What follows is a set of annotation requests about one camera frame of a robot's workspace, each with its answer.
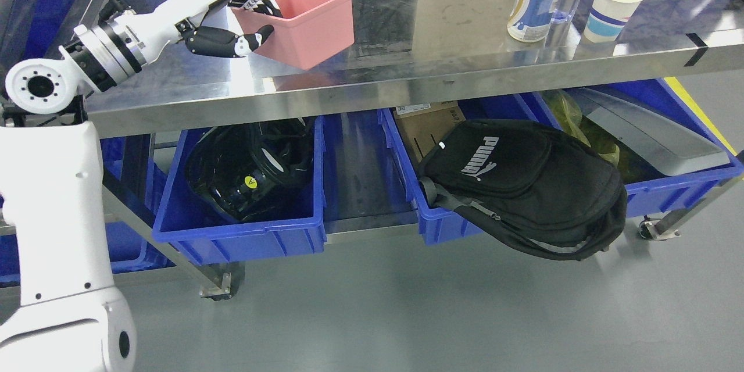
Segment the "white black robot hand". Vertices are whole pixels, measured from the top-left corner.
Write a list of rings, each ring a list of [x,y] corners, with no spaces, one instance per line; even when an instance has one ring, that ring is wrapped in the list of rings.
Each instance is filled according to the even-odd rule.
[[[225,8],[282,18],[276,0],[167,0],[151,13],[123,14],[115,18],[115,23],[132,34],[148,64],[162,54],[165,46],[180,41],[198,56],[245,57],[264,44],[274,32],[270,24],[247,34],[204,26],[208,17]]]

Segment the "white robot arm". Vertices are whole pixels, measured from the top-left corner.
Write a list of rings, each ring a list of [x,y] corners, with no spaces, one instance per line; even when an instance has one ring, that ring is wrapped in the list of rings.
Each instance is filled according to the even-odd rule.
[[[59,113],[78,105],[68,126],[2,127],[3,219],[14,226],[20,264],[20,306],[2,324],[4,371],[132,371],[137,355],[133,317],[113,279],[103,210],[98,133],[86,120],[86,90],[107,89],[147,61],[131,52],[133,10],[76,27],[81,51],[60,47],[61,60],[29,59],[5,80],[14,105],[27,113]]]

